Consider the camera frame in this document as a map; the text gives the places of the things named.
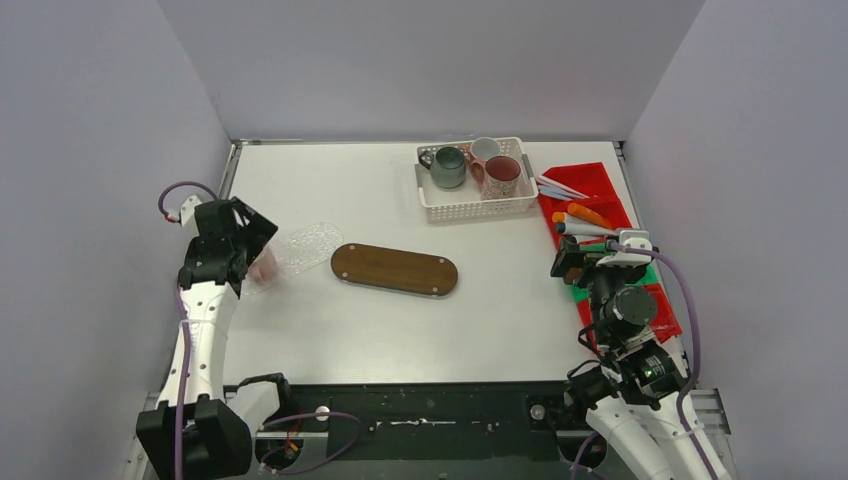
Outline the pink mug white inside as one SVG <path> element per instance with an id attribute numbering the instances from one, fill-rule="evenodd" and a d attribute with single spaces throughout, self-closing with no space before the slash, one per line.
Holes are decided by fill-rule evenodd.
<path id="1" fill-rule="evenodd" d="M 270 246 L 265 246 L 248 267 L 248 277 L 259 286 L 273 282 L 278 273 L 278 263 Z"/>

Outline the grey-green ceramic mug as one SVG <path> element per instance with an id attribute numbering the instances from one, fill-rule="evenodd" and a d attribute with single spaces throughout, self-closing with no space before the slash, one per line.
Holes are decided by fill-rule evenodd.
<path id="1" fill-rule="evenodd" d="M 423 152 L 418 156 L 418 161 L 429 171 L 433 182 L 440 188 L 454 189 L 465 181 L 465 155 L 457 147 L 445 146 L 435 152 Z"/>

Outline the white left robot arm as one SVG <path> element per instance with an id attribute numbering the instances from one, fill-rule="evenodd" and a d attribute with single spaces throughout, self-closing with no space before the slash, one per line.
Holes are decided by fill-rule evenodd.
<path id="1" fill-rule="evenodd" d="M 222 479 L 245 474 L 262 424 L 289 428 L 297 415 L 281 373 L 242 380 L 225 397 L 228 332 L 250 266 L 277 226 L 232 197 L 185 202 L 192 227 L 176 279 L 180 313 L 170 371 L 155 405 L 139 413 L 136 435 L 161 479 Z"/>

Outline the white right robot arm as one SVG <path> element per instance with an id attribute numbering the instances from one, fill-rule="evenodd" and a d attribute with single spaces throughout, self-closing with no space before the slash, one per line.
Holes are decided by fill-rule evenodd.
<path id="1" fill-rule="evenodd" d="M 639 479 L 727 479 L 691 399 L 700 353 L 683 368 L 651 327 L 658 303 L 640 281 L 655 261 L 679 271 L 645 230 L 620 229 L 598 247 L 562 235 L 550 274 L 586 289 L 578 342 L 593 356 L 592 369 L 567 378 L 564 417 L 590 427 Z"/>

